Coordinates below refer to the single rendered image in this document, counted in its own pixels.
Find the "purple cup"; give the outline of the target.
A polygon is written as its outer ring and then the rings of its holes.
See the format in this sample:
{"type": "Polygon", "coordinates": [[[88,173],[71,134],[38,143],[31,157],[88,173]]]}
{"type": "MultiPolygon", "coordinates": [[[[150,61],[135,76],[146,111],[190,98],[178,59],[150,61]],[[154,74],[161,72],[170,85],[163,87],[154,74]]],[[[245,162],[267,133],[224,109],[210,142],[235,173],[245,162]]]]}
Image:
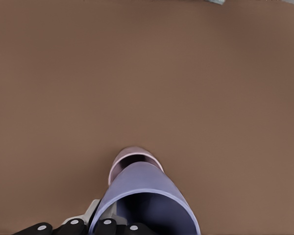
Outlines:
{"type": "Polygon", "coordinates": [[[200,235],[198,221],[182,193],[150,163],[130,164],[115,178],[99,203],[90,234],[113,204],[117,205],[117,216],[129,224],[143,223],[159,235],[200,235]]]}

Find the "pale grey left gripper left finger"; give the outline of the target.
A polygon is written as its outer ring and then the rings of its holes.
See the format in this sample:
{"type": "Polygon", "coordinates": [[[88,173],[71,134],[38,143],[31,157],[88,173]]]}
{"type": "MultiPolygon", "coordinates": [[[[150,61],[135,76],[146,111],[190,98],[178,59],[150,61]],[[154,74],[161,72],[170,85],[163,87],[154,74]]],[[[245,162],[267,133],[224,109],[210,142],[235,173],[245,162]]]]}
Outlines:
{"type": "Polygon", "coordinates": [[[100,199],[93,200],[84,214],[66,219],[58,228],[53,229],[52,235],[88,235],[100,202],[100,199]]]}

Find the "pink cup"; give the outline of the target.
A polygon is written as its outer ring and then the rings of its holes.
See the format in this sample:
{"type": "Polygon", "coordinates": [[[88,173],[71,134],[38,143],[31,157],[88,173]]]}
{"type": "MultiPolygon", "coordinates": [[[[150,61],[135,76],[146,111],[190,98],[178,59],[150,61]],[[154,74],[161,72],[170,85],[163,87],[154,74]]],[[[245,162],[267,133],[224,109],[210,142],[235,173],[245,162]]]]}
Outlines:
{"type": "Polygon", "coordinates": [[[136,162],[146,162],[164,172],[161,163],[148,150],[140,146],[128,146],[123,148],[114,158],[109,171],[108,185],[110,186],[116,177],[128,166],[136,162]]]}

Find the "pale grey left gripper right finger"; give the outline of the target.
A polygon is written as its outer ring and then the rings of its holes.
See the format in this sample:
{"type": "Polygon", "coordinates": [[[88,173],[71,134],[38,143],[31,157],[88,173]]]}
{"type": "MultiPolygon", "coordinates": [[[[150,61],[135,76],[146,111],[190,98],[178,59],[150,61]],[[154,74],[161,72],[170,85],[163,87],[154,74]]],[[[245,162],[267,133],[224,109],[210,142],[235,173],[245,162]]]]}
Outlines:
{"type": "Polygon", "coordinates": [[[98,219],[94,235],[123,235],[127,219],[117,215],[117,204],[112,204],[98,219]]]}

